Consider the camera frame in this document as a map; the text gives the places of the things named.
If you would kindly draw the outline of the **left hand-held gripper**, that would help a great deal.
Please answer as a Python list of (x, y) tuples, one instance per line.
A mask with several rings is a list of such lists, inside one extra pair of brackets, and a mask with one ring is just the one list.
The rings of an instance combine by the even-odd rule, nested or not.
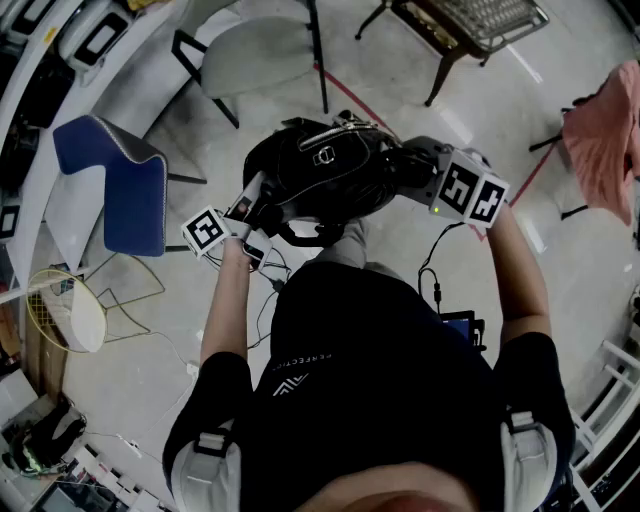
[(265, 173), (259, 171), (225, 213), (207, 206), (181, 226), (183, 238), (197, 260), (232, 238), (242, 242), (243, 252), (251, 258), (254, 269), (264, 267), (273, 243), (250, 215), (257, 212), (265, 178)]

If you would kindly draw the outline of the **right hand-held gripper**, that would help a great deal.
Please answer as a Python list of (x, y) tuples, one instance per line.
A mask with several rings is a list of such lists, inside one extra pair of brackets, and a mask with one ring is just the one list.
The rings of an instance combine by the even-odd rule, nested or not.
[(403, 143), (409, 153), (402, 195), (428, 207), (433, 215), (490, 228), (510, 185), (471, 148), (458, 149), (419, 136)]

